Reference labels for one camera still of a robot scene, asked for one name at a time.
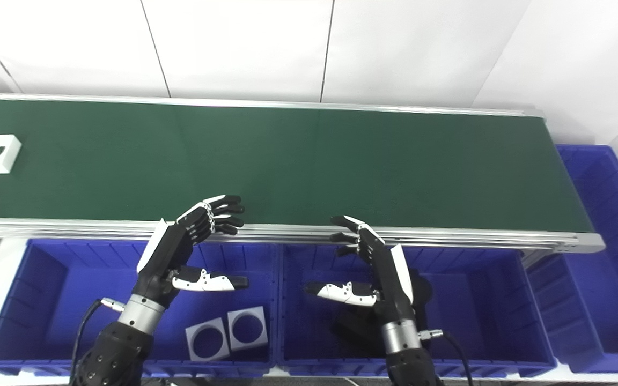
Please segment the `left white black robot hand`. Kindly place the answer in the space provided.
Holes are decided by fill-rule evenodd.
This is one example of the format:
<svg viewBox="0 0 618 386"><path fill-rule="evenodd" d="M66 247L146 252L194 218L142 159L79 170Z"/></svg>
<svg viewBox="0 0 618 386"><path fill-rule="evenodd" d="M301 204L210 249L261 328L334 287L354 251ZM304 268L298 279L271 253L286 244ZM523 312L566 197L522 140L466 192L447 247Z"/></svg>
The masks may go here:
<svg viewBox="0 0 618 386"><path fill-rule="evenodd" d="M236 291L249 287L245 276L209 272L187 265L194 248L211 235L237 235L244 222L242 198L220 195L204 199L180 215L174 223L160 220L137 266L132 294L167 309L181 290L196 292Z"/></svg>

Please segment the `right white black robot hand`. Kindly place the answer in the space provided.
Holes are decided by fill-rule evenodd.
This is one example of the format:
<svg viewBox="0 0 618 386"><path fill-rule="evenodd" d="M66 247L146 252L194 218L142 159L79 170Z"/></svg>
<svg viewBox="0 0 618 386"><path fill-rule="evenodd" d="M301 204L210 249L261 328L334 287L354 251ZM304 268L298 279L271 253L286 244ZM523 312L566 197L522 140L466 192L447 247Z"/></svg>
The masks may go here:
<svg viewBox="0 0 618 386"><path fill-rule="evenodd" d="M354 254L371 269L370 283L349 281L321 283L308 281L304 291L308 294L337 301L344 305L373 308L381 325L403 325L414 322L414 291L410 288L410 276L404 255L397 247L387 246L384 239L367 223L346 215L331 218L331 223L349 230L333 234L329 240L342 243L337 257Z"/></svg>

